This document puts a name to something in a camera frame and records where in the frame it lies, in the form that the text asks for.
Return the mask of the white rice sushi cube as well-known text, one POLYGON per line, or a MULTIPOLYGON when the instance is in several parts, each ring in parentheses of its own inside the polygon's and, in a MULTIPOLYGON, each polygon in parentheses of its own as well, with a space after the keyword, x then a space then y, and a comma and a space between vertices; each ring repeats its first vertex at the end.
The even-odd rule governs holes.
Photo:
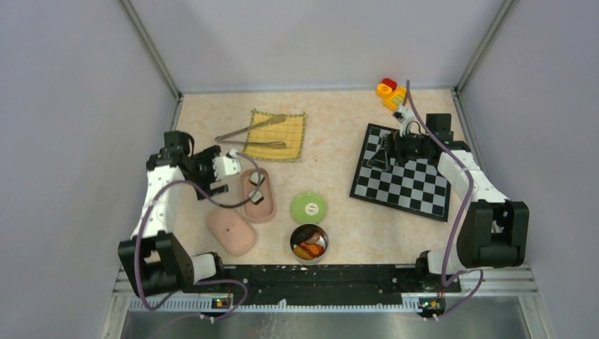
POLYGON ((249 192, 248 198, 251 203, 253 203, 254 205, 258 205, 264 200, 264 195, 261 193, 260 190, 255 189, 249 192))

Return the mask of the pink lunch box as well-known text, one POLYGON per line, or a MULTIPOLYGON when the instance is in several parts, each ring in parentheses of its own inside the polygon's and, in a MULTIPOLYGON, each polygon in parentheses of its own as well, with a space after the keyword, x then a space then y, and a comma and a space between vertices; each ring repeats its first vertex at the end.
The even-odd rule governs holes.
POLYGON ((265 169, 248 169, 241 174, 242 198, 249 198, 244 204, 245 216, 254 223, 271 221, 276 214, 276 202, 273 195, 270 175, 265 169))

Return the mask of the pink lunch box lid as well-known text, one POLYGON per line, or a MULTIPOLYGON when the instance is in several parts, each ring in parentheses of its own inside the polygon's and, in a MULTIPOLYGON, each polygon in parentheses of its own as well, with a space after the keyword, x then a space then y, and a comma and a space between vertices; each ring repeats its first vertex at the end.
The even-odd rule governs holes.
POLYGON ((254 228, 235 209, 215 208, 206 217, 206 227, 233 256, 242 256, 256 244, 254 228))

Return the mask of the dark seaweed roll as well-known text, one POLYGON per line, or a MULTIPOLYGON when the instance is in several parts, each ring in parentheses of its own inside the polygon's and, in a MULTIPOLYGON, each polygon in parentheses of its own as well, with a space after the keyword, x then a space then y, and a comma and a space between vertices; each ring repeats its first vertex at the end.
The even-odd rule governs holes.
POLYGON ((294 232, 293 235, 295 237, 299 237, 303 239, 309 239, 313 237, 315 234, 321 234, 321 228, 317 225, 306 224, 300 225, 294 232))

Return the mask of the orange fried food piece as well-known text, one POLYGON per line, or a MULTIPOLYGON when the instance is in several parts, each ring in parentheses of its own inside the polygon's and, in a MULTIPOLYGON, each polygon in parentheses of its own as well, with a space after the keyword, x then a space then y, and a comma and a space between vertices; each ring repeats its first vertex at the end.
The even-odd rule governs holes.
POLYGON ((306 251, 304 248, 299 246, 293 249, 293 253, 294 255, 296 255, 297 258, 304 261, 311 261, 314 259, 314 257, 309 251, 306 251))

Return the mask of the brown meat piece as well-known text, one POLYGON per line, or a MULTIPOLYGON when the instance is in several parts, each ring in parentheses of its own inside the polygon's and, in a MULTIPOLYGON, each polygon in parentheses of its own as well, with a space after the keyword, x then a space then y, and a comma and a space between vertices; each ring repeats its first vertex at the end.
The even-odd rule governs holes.
POLYGON ((303 235, 301 236, 301 240, 299 241, 299 245, 303 244, 318 244, 321 239, 321 235, 317 232, 312 235, 303 235))

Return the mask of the orange chicken drumstick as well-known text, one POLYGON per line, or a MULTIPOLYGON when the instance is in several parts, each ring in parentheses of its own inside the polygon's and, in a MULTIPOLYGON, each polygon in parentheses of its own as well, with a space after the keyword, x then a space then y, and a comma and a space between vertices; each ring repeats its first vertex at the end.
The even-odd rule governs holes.
POLYGON ((321 256, 325 252, 325 248, 320 244, 303 244, 302 248, 309 251, 314 258, 321 256))

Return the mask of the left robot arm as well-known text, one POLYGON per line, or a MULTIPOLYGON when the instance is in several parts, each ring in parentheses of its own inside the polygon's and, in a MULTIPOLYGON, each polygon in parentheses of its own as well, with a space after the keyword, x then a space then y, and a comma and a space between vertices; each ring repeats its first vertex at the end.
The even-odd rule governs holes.
POLYGON ((223 289, 226 272, 215 252, 190 256, 174 235, 177 204, 185 183, 201 188, 198 200, 226 193, 215 183, 239 174, 236 153, 221 155, 218 145, 199 153, 183 131, 164 134, 164 146, 146 163, 148 186, 141 218, 129 240, 119 243, 118 256, 136 295, 176 292, 200 281, 210 292, 223 289))

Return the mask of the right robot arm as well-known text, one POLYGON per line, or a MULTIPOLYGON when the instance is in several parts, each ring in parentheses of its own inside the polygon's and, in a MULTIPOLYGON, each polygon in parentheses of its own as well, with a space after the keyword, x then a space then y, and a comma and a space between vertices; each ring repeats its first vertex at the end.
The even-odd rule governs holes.
POLYGON ((381 146, 368 159, 370 167, 381 170, 410 161, 427 160, 448 180, 461 200, 456 222, 445 249, 421 253, 414 272, 415 284, 432 291, 443 275, 455 275, 476 268, 517 267, 524 262, 530 211, 521 201, 512 201, 499 191, 476 163, 469 146, 456 141, 451 115, 426 118, 424 131, 413 133, 417 117, 409 110, 394 112, 401 125, 382 138, 381 146))

